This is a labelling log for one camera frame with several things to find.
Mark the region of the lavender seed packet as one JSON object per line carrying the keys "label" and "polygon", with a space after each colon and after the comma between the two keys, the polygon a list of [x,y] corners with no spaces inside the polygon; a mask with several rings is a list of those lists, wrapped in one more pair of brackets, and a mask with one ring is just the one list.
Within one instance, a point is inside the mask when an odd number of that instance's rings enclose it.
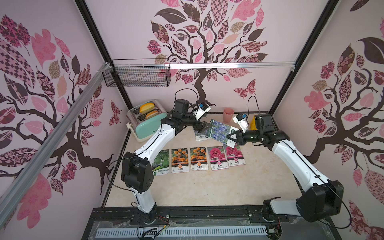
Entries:
{"label": "lavender seed packet", "polygon": [[210,137],[209,137],[208,131],[203,131],[201,133],[195,131],[195,139],[197,142],[209,140]]}
{"label": "lavender seed packet", "polygon": [[212,127],[208,130],[208,137],[216,140],[222,144],[227,145],[228,147],[234,148],[236,142],[227,138],[227,135],[231,135],[231,138],[236,139],[236,136],[233,137],[232,134],[238,131],[238,128],[226,125],[214,119],[211,119],[210,124]]}

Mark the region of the pink flower packet edge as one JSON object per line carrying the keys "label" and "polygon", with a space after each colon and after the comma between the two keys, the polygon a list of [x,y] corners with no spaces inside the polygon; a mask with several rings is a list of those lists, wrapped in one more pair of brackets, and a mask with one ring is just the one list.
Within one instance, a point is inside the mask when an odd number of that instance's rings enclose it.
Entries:
{"label": "pink flower packet edge", "polygon": [[235,146],[231,148],[230,146],[224,145],[224,150],[229,167],[246,165],[246,161],[240,146],[235,144]]}

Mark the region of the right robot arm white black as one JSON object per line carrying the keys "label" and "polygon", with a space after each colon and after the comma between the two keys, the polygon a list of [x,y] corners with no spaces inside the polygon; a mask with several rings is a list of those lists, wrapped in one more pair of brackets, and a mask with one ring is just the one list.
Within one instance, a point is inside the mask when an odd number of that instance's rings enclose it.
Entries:
{"label": "right robot arm white black", "polygon": [[296,200],[272,198],[264,201],[265,219],[272,216],[292,215],[313,223],[340,213],[344,187],[339,181],[331,181],[317,170],[295,147],[289,136],[273,125],[266,126],[263,116],[255,116],[255,130],[249,130],[245,114],[238,114],[233,121],[240,126],[227,135],[227,139],[240,146],[260,143],[279,157],[293,173],[303,189]]}

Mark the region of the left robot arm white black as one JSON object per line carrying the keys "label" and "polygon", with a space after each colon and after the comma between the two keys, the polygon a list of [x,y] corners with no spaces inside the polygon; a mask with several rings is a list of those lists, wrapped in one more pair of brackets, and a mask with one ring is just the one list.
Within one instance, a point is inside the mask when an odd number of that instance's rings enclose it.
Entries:
{"label": "left robot arm white black", "polygon": [[157,214],[157,204],[150,191],[154,181],[152,164],[156,156],[186,127],[191,126],[194,131],[201,133],[212,126],[201,121],[211,110],[209,104],[191,104],[184,99],[175,100],[174,103],[174,108],[161,120],[155,134],[141,148],[133,153],[127,152],[122,159],[121,179],[128,190],[134,193],[139,216],[146,224],[153,223]]}

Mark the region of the pink flower seed packet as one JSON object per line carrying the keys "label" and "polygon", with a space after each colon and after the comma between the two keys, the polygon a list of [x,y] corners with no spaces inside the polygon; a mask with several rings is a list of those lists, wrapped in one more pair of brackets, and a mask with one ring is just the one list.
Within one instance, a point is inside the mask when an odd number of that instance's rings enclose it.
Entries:
{"label": "pink flower seed packet", "polygon": [[213,171],[229,168],[229,163],[223,146],[208,147],[207,154]]}

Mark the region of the marigold seed packet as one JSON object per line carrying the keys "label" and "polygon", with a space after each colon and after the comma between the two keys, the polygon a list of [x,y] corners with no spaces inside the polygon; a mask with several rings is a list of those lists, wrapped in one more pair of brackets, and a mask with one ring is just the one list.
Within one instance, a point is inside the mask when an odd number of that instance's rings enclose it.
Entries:
{"label": "marigold seed packet", "polygon": [[172,149],[171,172],[173,174],[190,171],[189,154],[187,148]]}
{"label": "marigold seed packet", "polygon": [[207,171],[209,164],[207,160],[207,148],[195,147],[191,151],[191,169],[192,171]]}

